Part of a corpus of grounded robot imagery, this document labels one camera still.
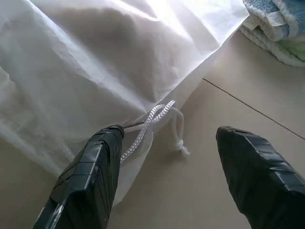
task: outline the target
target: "tile grout line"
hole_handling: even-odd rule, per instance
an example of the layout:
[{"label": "tile grout line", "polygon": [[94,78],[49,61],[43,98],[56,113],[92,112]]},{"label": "tile grout line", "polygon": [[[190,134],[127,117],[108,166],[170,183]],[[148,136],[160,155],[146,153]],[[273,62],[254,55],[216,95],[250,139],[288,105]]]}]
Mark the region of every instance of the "tile grout line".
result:
[{"label": "tile grout line", "polygon": [[280,124],[279,122],[275,121],[274,119],[270,118],[269,116],[267,116],[267,115],[263,114],[262,112],[256,110],[254,107],[251,107],[250,105],[246,104],[245,102],[243,102],[243,101],[240,100],[239,98],[235,97],[234,95],[232,95],[232,94],[226,92],[224,89],[220,88],[219,86],[215,85],[214,83],[212,83],[212,82],[210,82],[210,81],[208,81],[208,80],[206,80],[206,79],[204,79],[204,78],[203,78],[203,80],[207,81],[209,84],[213,85],[214,87],[218,88],[219,90],[225,92],[225,93],[228,94],[229,96],[231,96],[231,97],[233,97],[234,99],[238,100],[239,102],[243,103],[244,105],[246,105],[247,107],[251,108],[252,110],[254,110],[254,111],[260,113],[261,115],[265,116],[266,118],[268,118],[268,119],[270,119],[271,121],[275,122],[276,124],[280,125],[280,126],[283,127],[284,129],[286,129],[286,130],[288,130],[289,132],[291,132],[292,134],[294,134],[294,135],[298,136],[299,138],[305,140],[305,137],[300,136],[299,134],[297,134],[296,132],[290,130],[290,129],[287,128],[286,126]]}]

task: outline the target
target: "tile floor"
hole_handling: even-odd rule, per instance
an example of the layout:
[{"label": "tile floor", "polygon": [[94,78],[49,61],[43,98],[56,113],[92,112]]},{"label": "tile floor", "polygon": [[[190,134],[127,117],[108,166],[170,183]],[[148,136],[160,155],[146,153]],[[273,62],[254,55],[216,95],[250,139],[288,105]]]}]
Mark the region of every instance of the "tile floor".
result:
[{"label": "tile floor", "polygon": [[[279,63],[237,33],[205,79],[182,108],[192,154],[172,151],[169,128],[161,130],[108,228],[249,229],[218,156],[222,125],[267,138],[305,176],[304,69]],[[2,140],[0,152],[0,228],[30,229],[55,179]]]}]

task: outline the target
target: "stack of towels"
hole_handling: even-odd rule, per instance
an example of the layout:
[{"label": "stack of towels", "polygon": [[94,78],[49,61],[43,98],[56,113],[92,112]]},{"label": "stack of towels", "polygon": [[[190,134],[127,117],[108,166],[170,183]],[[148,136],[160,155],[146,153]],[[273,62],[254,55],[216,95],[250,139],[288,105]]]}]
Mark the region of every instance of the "stack of towels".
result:
[{"label": "stack of towels", "polygon": [[240,31],[279,61],[305,67],[305,0],[243,0],[250,17]]}]

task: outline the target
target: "white rope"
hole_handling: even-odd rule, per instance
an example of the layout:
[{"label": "white rope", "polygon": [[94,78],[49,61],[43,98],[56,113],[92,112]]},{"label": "white rope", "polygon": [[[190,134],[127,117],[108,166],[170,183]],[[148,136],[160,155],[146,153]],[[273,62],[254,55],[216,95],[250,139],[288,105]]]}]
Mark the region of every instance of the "white rope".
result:
[{"label": "white rope", "polygon": [[[183,122],[184,122],[184,117],[181,111],[173,107],[175,104],[174,100],[171,100],[167,105],[157,105],[155,106],[151,112],[148,115],[148,118],[146,119],[145,123],[141,125],[136,125],[133,127],[126,128],[124,131],[125,133],[133,132],[136,130],[140,130],[137,138],[135,139],[134,143],[132,146],[121,156],[121,163],[128,158],[134,151],[135,149],[139,146],[141,143],[142,139],[145,136],[146,130],[150,125],[154,125],[158,122],[160,122],[167,114],[169,111],[174,112],[173,114],[173,119],[172,119],[172,129],[174,133],[174,138],[175,138],[175,146],[176,150],[181,150],[184,154],[190,154],[190,152],[187,150],[187,148],[183,145],[183,140],[182,140],[182,134],[183,134]],[[156,113],[161,110],[161,112],[154,118]],[[181,125],[180,125],[180,130],[179,133],[177,133],[176,129],[176,122],[177,122],[177,117],[181,119]]]}]

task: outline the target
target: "white bag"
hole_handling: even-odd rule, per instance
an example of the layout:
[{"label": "white bag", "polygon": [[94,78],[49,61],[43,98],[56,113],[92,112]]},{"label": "white bag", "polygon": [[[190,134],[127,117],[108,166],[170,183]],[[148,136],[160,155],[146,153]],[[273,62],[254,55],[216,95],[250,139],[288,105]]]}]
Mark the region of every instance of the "white bag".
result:
[{"label": "white bag", "polygon": [[3,0],[0,135],[59,175],[100,129],[181,106],[247,16],[242,0]]}]

